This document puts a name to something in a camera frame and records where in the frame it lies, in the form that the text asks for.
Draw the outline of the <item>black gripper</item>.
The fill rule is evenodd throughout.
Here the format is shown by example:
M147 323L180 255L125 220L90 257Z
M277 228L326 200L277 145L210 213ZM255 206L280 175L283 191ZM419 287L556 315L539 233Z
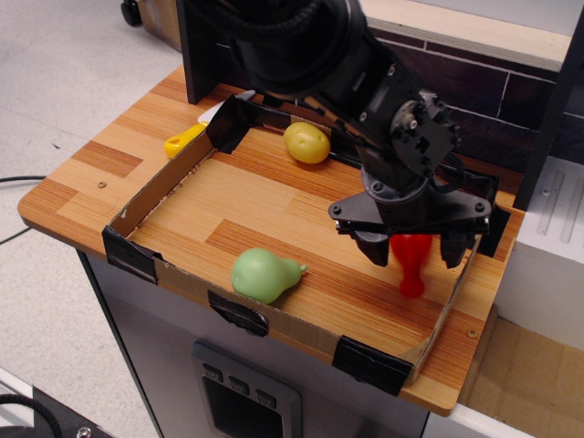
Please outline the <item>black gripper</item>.
M376 266L389 261L390 238L397 234L441 237L447 268L459 266L477 235L488 232L492 211L492 177L467 175L458 188L445 192L452 175L431 179L409 199L371 175L364 191L333 203L328 214L338 232L355 235L360 251Z

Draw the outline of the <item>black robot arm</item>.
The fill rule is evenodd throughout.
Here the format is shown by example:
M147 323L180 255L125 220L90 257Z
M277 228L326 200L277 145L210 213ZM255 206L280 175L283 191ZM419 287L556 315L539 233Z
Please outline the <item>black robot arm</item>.
M304 101L354 140L364 190L330 206L340 234L378 266L406 234L438 235L446 265L461 263L487 232L491 205L462 191L457 125L373 36L358 2L196 1L193 10L228 35L255 86Z

